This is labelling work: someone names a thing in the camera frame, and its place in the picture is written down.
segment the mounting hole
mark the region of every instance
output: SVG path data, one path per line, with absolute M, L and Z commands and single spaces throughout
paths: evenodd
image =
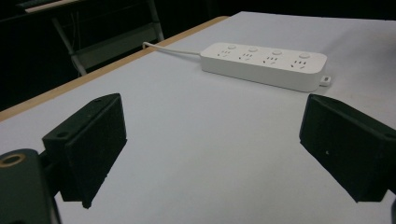
M 0 168 L 6 168 L 20 163 L 26 158 L 24 154 L 12 154 L 0 160 Z
M 62 133 L 58 133 L 56 136 L 57 137 L 66 137 L 69 133 L 68 132 L 62 132 Z

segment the table edge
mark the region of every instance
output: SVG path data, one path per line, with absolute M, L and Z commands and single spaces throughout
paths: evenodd
M 205 29 L 205 28 L 207 28 L 207 27 L 209 27 L 209 26 L 211 26 L 213 24 L 216 24 L 216 23 L 218 23 L 220 21 L 224 21 L 227 18 L 229 18 L 229 17 L 227 17 L 227 16 L 216 17 L 216 18 L 214 18 L 214 19 L 212 19 L 210 21 L 206 21 L 206 22 L 204 22 L 204 23 L 202 23 L 200 25 L 192 27 L 189 30 L 184 31 L 184 32 L 182 32 L 182 33 L 180 33 L 178 35 L 174 35 L 174 36 L 171 36 L 169 38 L 166 38 L 164 41 L 161 41 L 160 43 L 158 43 L 158 45 L 163 46 L 163 47 L 167 46 L 167 45 L 170 45 L 170 44 L 172 44 L 172 43 L 174 43 L 174 42 L 176 42 L 176 41 L 178 41 L 178 40 L 180 40 L 182 38 L 185 38 L 185 37 L 187 37 L 189 35 L 193 35 L 193 34 L 199 32 L 199 31 L 201 31 L 201 30 L 203 30 L 203 29 Z M 110 71 L 113 71 L 113 70 L 115 70 L 115 69 L 117 69 L 117 68 L 119 68 L 119 67 L 121 67 L 121 66 L 123 66 L 123 65 L 125 65 L 127 63 L 130 63 L 130 62 L 132 62 L 132 61 L 134 61 L 136 59 L 139 59 L 139 58 L 151 53 L 154 50 L 155 50 L 154 48 L 141 49 L 141 50 L 139 50 L 138 52 L 136 52 L 134 54 L 131 54 L 131 55 L 125 57 L 125 58 L 122 58 L 122 59 L 120 59 L 120 60 L 118 60 L 118 61 L 116 61 L 114 63 L 110 63 L 110 64 L 108 64 L 108 65 L 106 65 L 106 66 L 104 66 L 102 68 L 99 68 L 99 69 L 97 69 L 97 70 L 95 70 L 95 71 L 93 71 L 93 72 L 91 72 L 91 73 L 89 73 L 89 74 L 87 74 L 87 75 L 85 75 L 83 77 L 79 77 L 77 79 L 74 79 L 74 80 L 72 80 L 70 82 L 67 82 L 67 83 L 57 87 L 57 88 L 54 88 L 54 89 L 52 89 L 50 91 L 46 91 L 44 93 L 41 93 L 41 94 L 37 95 L 36 97 L 33 97 L 33 98 L 31 98 L 31 99 L 29 99 L 27 101 L 24 101 L 24 102 L 22 102 L 20 104 L 14 105 L 14 106 L 12 106 L 12 107 L 10 107 L 8 109 L 5 109 L 5 110 L 0 112 L 0 121 L 12 118 L 12 117 L 14 117 L 14 116 L 26 111 L 26 110 L 29 110 L 29 109 L 37 106 L 37 105 L 45 103 L 48 100 L 54 99 L 55 97 L 57 97 L 59 95 L 62 95 L 64 93 L 68 92 L 68 91 L 71 91 L 71 90 L 73 90 L 73 89 L 75 89 L 75 88 L 77 88 L 77 87 L 79 87 L 81 85 L 84 85 L 85 83 L 90 82 L 91 80 L 94 80 L 94 79 L 96 79 L 98 77 L 101 77 L 102 75 L 107 74 Z

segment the white table surface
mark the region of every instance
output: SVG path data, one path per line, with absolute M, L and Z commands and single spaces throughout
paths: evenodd
M 170 47 L 215 42 L 328 56 L 341 100 L 396 129 L 396 22 L 241 12 Z M 128 143 L 90 209 L 56 200 L 64 224 L 390 223 L 394 195 L 355 203 L 301 146 L 308 93 L 205 73 L 152 52 L 0 123 L 0 154 L 41 138 L 90 100 L 119 92 Z

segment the white cable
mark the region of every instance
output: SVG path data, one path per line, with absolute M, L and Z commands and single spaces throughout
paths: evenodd
M 148 42 L 143 42 L 143 45 L 142 45 L 143 49 L 145 49 L 146 46 L 150 46 L 150 47 L 153 47 L 153 48 L 156 48 L 156 49 L 160 49 L 160 50 L 163 50 L 163 51 L 171 51 L 171 52 L 174 52 L 174 53 L 200 55 L 200 52 L 193 52 L 193 51 L 186 51 L 186 50 L 179 50 L 179 49 L 169 49 L 169 48 L 164 48 L 164 47 L 161 47 L 161 46 L 158 46 L 158 45 L 153 45 L 153 44 L 150 44 Z

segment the power socket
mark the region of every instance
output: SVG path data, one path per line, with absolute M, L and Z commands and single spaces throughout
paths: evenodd
M 306 51 L 215 43 L 200 53 L 202 70 L 295 91 L 327 86 L 327 56 Z

